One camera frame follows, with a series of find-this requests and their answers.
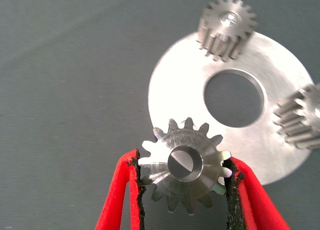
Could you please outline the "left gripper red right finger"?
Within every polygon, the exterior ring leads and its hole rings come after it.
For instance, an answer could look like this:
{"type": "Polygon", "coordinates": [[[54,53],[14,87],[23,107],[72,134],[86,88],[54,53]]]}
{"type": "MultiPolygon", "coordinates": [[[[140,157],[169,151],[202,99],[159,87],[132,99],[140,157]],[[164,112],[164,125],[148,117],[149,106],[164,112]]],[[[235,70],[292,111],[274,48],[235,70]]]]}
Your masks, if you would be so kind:
{"type": "Polygon", "coordinates": [[[252,169],[231,157],[223,166],[232,170],[225,178],[228,230],[289,230],[252,169]]]}

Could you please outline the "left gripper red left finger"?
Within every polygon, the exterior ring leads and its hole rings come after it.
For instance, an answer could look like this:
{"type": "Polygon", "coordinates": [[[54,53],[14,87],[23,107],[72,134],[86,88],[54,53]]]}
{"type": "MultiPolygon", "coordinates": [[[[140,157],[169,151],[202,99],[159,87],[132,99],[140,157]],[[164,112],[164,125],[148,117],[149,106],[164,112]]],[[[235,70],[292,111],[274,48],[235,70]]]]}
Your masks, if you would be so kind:
{"type": "Polygon", "coordinates": [[[127,185],[129,185],[130,228],[132,230],[145,228],[142,197],[146,187],[141,182],[139,158],[140,152],[136,148],[125,153],[118,160],[105,203],[95,226],[96,230],[120,229],[127,185]]]}

